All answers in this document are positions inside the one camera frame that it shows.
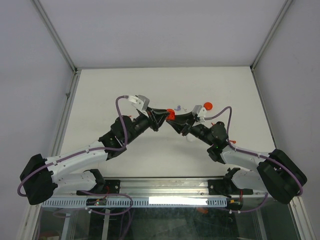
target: robotic arm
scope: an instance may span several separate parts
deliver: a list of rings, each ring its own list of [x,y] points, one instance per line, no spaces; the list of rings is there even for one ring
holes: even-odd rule
[[[129,116],[122,116],[118,100],[128,99],[137,109],[139,116],[133,121]],[[277,201],[288,204],[297,194],[302,194],[302,186],[307,182],[306,176],[281,150],[272,153],[253,152],[236,147],[229,142],[228,130],[223,122],[217,122],[208,128],[202,123],[218,115],[206,118],[206,109],[196,105],[192,112],[175,115],[170,109],[148,107],[149,99],[145,96],[121,96],[116,100],[119,117],[111,129],[97,141],[77,151],[65,155],[43,158],[41,154],[33,156],[22,174],[18,194],[27,197],[31,205],[40,204],[53,194],[74,191],[89,191],[100,194],[105,180],[98,169],[83,173],[72,173],[90,164],[115,158],[127,150],[126,145],[151,128],[158,131],[164,121],[178,133],[191,134],[210,145],[207,152],[212,160],[222,164],[234,164],[242,168],[233,168],[224,176],[223,185],[217,186],[225,195],[232,190],[253,189],[269,192]]]
[[[139,116],[133,121],[129,116],[121,115],[118,107],[120,98],[128,99],[137,109]],[[31,157],[20,175],[18,194],[27,197],[31,205],[36,205],[53,194],[78,190],[101,193],[105,180],[98,169],[71,172],[119,156],[127,150],[127,144],[148,128],[157,132],[170,114],[165,109],[148,107],[149,99],[141,95],[120,98],[116,101],[119,117],[111,125],[111,130],[97,141],[65,155],[43,158],[37,154]],[[20,192],[22,186],[25,194]]]
[[[227,109],[230,109],[227,129],[221,121],[210,128],[202,124]],[[255,152],[231,144],[228,136],[231,107],[226,107],[214,117],[206,118],[206,112],[204,107],[196,105],[192,112],[182,115],[172,113],[167,123],[178,134],[191,134],[210,145],[207,152],[213,161],[245,168],[230,169],[223,178],[224,183],[219,192],[229,195],[235,189],[253,189],[270,193],[283,204],[288,204],[294,196],[302,194],[302,186],[307,178],[283,151],[275,149],[271,153]]]

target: white wall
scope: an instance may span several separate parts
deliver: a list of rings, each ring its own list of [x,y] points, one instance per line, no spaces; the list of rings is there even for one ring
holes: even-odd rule
[[[0,31],[0,238],[11,240],[28,202],[19,176],[48,154],[72,73],[30,0],[1,3]]]
[[[285,0],[40,0],[77,67],[249,66]]]
[[[319,13],[319,0],[296,0],[256,75],[277,146],[308,178],[303,200],[320,239]]]

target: white table surface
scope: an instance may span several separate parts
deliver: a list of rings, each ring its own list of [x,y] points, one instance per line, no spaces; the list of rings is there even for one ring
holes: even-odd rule
[[[242,148],[271,152],[274,143],[249,67],[125,68],[82,70],[70,113],[61,153],[81,148],[110,130],[118,117],[115,99],[144,95],[151,108],[189,111],[205,102],[214,107],[207,116],[232,106],[229,138]],[[123,115],[138,113],[127,100],[120,101]],[[229,112],[216,121],[227,125]],[[230,166],[214,162],[209,145],[186,141],[164,123],[158,132],[148,129],[127,151],[106,162],[89,165],[104,177],[213,177],[223,176]]]

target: orange ball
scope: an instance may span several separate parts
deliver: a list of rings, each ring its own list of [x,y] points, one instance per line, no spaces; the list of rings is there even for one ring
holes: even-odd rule
[[[207,111],[211,110],[214,107],[212,103],[208,101],[203,106]]]

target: white plastic bracket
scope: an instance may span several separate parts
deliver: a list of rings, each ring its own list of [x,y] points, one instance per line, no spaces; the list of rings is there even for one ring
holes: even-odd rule
[[[199,122],[200,123],[204,123],[206,114],[207,114],[207,110],[201,106],[201,105],[195,105],[193,110],[192,110],[192,114],[195,116],[197,115],[197,117],[199,118]]]
[[[148,113],[146,110],[150,100],[147,97],[142,95],[138,95],[138,96],[129,95],[128,101],[131,102],[132,106],[134,106],[139,112],[141,112],[142,114],[148,117]]]

